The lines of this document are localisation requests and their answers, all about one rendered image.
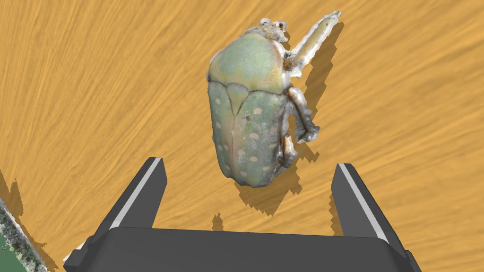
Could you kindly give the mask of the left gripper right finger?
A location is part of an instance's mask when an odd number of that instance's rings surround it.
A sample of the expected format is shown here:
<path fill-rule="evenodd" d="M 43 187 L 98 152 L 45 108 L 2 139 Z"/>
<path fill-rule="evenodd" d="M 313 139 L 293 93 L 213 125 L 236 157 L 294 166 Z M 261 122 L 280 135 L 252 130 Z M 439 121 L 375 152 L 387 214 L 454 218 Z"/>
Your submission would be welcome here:
<path fill-rule="evenodd" d="M 344 236 L 379 238 L 398 253 L 405 252 L 396 232 L 352 164 L 337 164 L 331 193 Z"/>

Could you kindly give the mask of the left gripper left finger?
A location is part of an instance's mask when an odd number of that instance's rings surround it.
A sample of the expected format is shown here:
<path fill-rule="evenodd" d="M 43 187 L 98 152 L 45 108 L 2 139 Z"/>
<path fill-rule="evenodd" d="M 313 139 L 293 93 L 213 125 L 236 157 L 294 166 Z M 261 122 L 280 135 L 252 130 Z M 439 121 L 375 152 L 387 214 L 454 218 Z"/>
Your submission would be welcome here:
<path fill-rule="evenodd" d="M 116 227 L 151 228 L 167 185 L 163 159 L 148 158 L 108 212 L 95 238 Z"/>

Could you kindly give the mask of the green object with mottled rim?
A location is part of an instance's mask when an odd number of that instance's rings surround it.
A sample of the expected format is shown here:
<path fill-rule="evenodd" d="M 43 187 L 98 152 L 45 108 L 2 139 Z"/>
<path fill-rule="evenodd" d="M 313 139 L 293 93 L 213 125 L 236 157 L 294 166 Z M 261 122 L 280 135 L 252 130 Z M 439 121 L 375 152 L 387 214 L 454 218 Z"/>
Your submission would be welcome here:
<path fill-rule="evenodd" d="M 27 238 L 1 198 L 0 234 L 6 239 L 9 250 L 15 254 L 26 272 L 49 272 L 32 242 Z"/>

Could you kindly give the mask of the green spotted beetle figure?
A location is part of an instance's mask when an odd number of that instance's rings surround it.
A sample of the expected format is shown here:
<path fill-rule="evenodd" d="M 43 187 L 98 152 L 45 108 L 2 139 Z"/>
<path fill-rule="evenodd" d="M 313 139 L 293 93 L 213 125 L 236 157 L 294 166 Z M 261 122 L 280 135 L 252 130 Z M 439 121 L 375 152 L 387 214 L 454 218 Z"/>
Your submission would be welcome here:
<path fill-rule="evenodd" d="M 291 79 L 301 77 L 340 17 L 338 10 L 323 16 L 291 51 L 283 46 L 287 23 L 263 18 L 210 60 L 212 139 L 227 178 L 268 186 L 297 157 L 293 140 L 318 137 L 320 128 Z"/>

